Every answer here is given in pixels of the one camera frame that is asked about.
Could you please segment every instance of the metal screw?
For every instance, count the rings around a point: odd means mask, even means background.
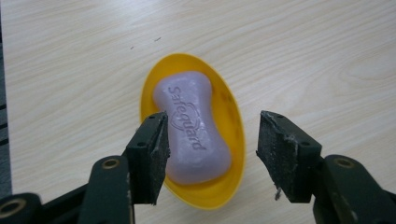
[[[104,161],[102,163],[102,168],[106,169],[106,170],[109,170],[109,169],[113,169],[113,168],[115,168],[115,167],[117,167],[119,165],[120,165],[120,161],[119,160],[108,159],[107,161]]]
[[[24,208],[26,201],[16,198],[0,205],[0,218],[10,217]]]
[[[350,169],[353,168],[355,166],[355,163],[353,163],[352,161],[345,159],[345,158],[335,158],[334,162],[344,168]]]

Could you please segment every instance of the tabletop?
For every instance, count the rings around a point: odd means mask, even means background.
[[[166,187],[137,223],[315,223],[312,202],[275,201],[256,157],[260,112],[287,116],[322,156],[361,162],[396,192],[396,2],[12,0],[1,2],[14,193],[48,202],[87,183],[139,126],[151,67],[174,52],[211,64],[241,112],[246,168],[203,211]]]

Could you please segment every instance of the yellow soap dish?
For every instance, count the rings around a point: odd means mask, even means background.
[[[153,92],[157,83],[173,74],[197,71],[206,75],[212,84],[212,115],[221,137],[231,151],[232,164],[222,176],[201,184],[179,185],[166,177],[165,186],[183,202],[200,209],[222,207],[235,195],[245,166],[245,136],[235,99],[221,76],[201,59],[175,53],[162,58],[148,74],[140,99],[140,120],[157,113]]]

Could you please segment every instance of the wooden table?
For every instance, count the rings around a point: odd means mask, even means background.
[[[163,188],[138,223],[314,223],[256,157],[261,110],[283,114],[322,145],[360,161],[396,192],[394,1],[3,1],[14,193],[43,202],[88,181],[139,126],[150,68],[194,54],[230,86],[244,121],[240,189],[215,211]]]

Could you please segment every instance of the purple soap bar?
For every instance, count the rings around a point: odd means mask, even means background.
[[[231,165],[230,150],[212,118],[211,98],[209,79],[192,71],[164,78],[154,90],[156,105],[169,117],[166,173],[179,184],[214,179]]]

